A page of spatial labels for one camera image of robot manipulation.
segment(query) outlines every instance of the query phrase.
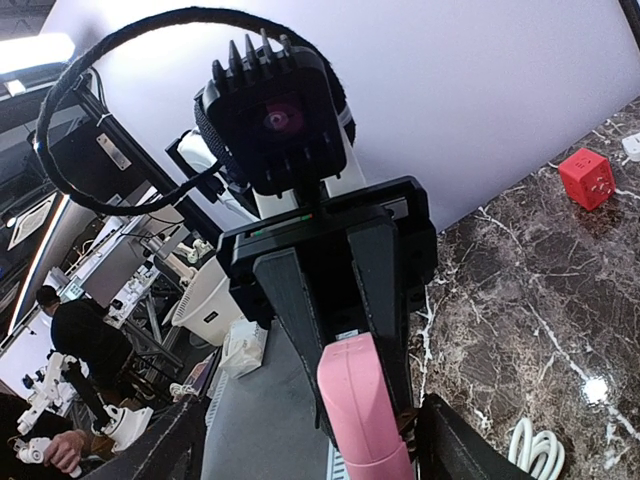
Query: white power adapter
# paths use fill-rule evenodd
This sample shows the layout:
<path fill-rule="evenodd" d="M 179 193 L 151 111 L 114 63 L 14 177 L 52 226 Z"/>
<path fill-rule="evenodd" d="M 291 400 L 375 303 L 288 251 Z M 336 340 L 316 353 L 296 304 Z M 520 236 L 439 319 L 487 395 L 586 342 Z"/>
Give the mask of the white power adapter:
<path fill-rule="evenodd" d="M 622 139 L 624 152 L 632 162 L 640 162 L 640 133 Z"/>

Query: person's hand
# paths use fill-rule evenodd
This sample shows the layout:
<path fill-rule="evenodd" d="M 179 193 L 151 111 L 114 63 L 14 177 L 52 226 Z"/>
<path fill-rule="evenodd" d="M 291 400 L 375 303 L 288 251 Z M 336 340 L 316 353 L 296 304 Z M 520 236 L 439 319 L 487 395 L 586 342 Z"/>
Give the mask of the person's hand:
<path fill-rule="evenodd" d="M 87 436 L 80 430 L 56 435 L 44 451 L 45 466 L 53 465 L 62 473 L 71 473 L 80 463 Z"/>

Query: marble surface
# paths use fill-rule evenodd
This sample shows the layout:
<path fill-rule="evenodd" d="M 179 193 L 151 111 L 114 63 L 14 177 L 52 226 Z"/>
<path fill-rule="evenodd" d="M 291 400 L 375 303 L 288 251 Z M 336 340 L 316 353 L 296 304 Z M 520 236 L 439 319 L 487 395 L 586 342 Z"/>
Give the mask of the marble surface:
<path fill-rule="evenodd" d="M 528 416 L 565 445 L 565 479 L 640 478 L 640 131 L 631 103 L 444 232 L 411 319 L 416 397 L 436 392 L 499 452 Z M 609 158 L 616 194 L 589 213 L 557 165 Z"/>

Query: person in black shirt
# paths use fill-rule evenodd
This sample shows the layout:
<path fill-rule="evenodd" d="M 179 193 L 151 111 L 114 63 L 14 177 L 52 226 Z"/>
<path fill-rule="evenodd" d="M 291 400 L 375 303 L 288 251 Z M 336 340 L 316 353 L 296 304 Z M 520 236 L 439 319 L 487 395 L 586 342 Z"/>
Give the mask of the person in black shirt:
<path fill-rule="evenodd" d="M 18 418 L 29 404 L 14 395 L 0 393 L 0 480 L 69 480 L 83 455 L 91 451 L 93 436 L 74 430 L 73 424 L 53 413 L 44 412 L 25 437 L 47 437 L 51 445 L 44 451 L 44 464 L 27 465 L 16 457 L 11 439 L 18 436 Z"/>
<path fill-rule="evenodd" d="M 58 352 L 86 362 L 91 378 L 103 392 L 117 391 L 122 397 L 135 393 L 130 384 L 116 385 L 133 346 L 120 330 L 104 322 L 106 309 L 90 299 L 61 303 L 48 285 L 36 292 L 36 300 L 52 318 L 51 341 Z"/>

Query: plastic bag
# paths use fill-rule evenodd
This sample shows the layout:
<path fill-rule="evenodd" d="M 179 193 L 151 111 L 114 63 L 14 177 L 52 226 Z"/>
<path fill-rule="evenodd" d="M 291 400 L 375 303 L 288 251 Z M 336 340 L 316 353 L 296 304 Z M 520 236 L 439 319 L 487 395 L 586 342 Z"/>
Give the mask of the plastic bag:
<path fill-rule="evenodd" d="M 241 317 L 231 324 L 222 346 L 220 368 L 231 378 L 240 378 L 262 365 L 267 331 Z"/>

